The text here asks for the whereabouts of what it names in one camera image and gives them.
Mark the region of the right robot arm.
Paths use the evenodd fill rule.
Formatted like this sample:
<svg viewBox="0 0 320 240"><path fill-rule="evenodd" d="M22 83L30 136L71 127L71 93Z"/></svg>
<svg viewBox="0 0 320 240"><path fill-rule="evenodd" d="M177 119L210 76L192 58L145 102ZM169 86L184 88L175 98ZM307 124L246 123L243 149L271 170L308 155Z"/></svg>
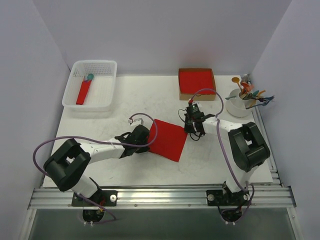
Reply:
<svg viewBox="0 0 320 240"><path fill-rule="evenodd" d="M198 138L205 135L217 137L229 171L224 181L226 189L221 193L222 200L228 205L239 200L240 191L248 191L251 176L271 155L254 122L222 120L217 115L204 114L196 103L189 103L185 108L184 131Z"/></svg>

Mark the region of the red paper napkin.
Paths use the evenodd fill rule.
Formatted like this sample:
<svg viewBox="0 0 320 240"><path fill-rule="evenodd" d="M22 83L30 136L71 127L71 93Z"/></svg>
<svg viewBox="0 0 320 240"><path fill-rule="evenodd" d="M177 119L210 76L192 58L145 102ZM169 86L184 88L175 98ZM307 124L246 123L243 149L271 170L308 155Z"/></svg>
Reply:
<svg viewBox="0 0 320 240"><path fill-rule="evenodd" d="M157 136L150 144L149 152L178 163L187 139L184 128L172 123L155 119Z"/></svg>

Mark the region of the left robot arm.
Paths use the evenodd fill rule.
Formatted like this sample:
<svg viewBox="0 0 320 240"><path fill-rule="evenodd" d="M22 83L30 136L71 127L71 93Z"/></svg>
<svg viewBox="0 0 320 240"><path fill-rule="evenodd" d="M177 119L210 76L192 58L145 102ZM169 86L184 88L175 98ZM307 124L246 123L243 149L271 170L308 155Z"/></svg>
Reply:
<svg viewBox="0 0 320 240"><path fill-rule="evenodd" d="M149 136L150 130L139 124L133 131L116 136L105 144L79 143L70 138L44 163L43 169L60 191L72 190L83 196L88 205L95 206L102 201L103 192L93 179L84 175L87 166L147 152Z"/></svg>

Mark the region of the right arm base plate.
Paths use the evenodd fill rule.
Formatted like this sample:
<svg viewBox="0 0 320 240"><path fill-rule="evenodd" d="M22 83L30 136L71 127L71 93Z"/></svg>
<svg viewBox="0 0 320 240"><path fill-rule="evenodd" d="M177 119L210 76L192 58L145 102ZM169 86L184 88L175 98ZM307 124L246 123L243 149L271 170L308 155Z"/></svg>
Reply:
<svg viewBox="0 0 320 240"><path fill-rule="evenodd" d="M247 206L250 200L248 192L231 192L228 189L209 189L206 191L208 206Z"/></svg>

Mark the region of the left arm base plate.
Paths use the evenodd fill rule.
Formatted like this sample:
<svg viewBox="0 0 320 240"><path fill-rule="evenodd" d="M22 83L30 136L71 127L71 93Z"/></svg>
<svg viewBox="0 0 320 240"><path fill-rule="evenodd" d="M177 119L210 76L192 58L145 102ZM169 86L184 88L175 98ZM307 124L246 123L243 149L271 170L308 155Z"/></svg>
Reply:
<svg viewBox="0 0 320 240"><path fill-rule="evenodd" d="M117 205L118 192L116 190L98 190L88 199L102 207L114 207ZM94 206L92 203L77 196L75 193L73 194L71 205L73 207Z"/></svg>

